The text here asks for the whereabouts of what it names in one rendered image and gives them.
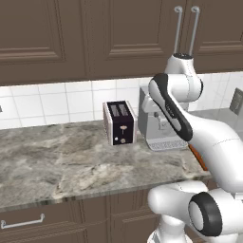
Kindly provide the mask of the grey wall socket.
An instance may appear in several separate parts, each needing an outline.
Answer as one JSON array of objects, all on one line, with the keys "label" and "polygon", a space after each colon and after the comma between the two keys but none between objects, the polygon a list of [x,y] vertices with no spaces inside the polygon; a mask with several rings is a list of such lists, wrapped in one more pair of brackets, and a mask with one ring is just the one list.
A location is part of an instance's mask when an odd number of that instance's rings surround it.
[{"label": "grey wall socket", "polygon": [[238,115],[243,104],[243,91],[239,88],[236,88],[234,91],[234,95],[230,104],[230,110]]}]

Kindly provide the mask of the black and white toaster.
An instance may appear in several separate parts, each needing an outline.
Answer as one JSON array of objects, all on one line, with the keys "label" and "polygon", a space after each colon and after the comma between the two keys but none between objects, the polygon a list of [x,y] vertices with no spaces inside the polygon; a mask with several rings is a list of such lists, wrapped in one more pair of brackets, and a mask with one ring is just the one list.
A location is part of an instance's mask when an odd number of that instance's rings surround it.
[{"label": "black and white toaster", "polygon": [[103,123],[110,145],[137,141],[138,119],[129,101],[104,102]]}]

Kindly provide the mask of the grey coffee machine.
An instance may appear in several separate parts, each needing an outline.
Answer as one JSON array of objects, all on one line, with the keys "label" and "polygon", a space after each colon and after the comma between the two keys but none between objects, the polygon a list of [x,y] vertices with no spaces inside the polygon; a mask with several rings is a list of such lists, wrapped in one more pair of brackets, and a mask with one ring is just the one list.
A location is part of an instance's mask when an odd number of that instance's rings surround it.
[{"label": "grey coffee machine", "polygon": [[153,151],[186,148],[187,142],[177,135],[160,110],[152,113],[145,113],[142,110],[141,104],[146,94],[149,94],[148,86],[142,85],[140,87],[138,128],[148,147]]}]

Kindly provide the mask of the brown wall cabinet door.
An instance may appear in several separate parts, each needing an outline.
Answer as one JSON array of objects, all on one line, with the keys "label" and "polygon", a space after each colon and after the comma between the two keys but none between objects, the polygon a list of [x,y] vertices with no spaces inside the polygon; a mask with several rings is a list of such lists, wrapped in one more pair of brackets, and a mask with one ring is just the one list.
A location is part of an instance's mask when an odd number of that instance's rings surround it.
[{"label": "brown wall cabinet door", "polygon": [[80,0],[0,0],[0,85],[85,76]]},{"label": "brown wall cabinet door", "polygon": [[197,73],[243,71],[243,0],[188,0],[186,47],[199,7],[193,55]]},{"label": "brown wall cabinet door", "polygon": [[93,80],[160,73],[174,52],[178,14],[186,0],[84,0]]}]

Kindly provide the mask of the brown drawer front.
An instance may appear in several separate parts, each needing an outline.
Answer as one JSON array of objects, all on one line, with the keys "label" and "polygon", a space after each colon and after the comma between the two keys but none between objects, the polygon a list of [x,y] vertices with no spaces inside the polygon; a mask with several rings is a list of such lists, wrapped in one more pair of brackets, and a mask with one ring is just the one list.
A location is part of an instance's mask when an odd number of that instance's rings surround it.
[{"label": "brown drawer front", "polygon": [[36,220],[45,214],[42,223],[0,229],[0,243],[75,243],[76,222],[69,203],[59,203],[36,208],[0,213],[7,224]]}]

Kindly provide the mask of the orange cutting board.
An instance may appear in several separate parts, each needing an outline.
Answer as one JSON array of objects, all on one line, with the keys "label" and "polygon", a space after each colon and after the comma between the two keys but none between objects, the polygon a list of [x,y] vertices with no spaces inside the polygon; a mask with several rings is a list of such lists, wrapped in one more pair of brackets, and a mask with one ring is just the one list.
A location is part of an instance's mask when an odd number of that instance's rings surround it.
[{"label": "orange cutting board", "polygon": [[195,147],[190,143],[188,143],[188,147],[191,150],[191,152],[194,154],[197,162],[200,164],[203,171],[208,171],[208,168],[206,167],[201,155],[198,153],[198,151],[195,149]]}]

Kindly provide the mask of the brown base cabinet door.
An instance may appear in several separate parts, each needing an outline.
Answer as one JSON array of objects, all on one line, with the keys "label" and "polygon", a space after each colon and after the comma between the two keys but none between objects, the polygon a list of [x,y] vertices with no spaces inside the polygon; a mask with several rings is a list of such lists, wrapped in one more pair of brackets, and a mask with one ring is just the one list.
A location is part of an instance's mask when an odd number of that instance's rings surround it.
[{"label": "brown base cabinet door", "polygon": [[159,216],[147,203],[148,189],[110,197],[111,243],[147,243],[159,225]]}]

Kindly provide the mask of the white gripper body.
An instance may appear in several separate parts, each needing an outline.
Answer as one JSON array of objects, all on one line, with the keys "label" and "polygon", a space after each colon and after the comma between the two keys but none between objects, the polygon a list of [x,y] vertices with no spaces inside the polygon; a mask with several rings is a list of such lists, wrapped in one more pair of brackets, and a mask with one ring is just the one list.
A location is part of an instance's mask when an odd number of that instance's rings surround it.
[{"label": "white gripper body", "polygon": [[141,108],[145,113],[159,112],[158,105],[153,101],[149,94],[145,95]]}]

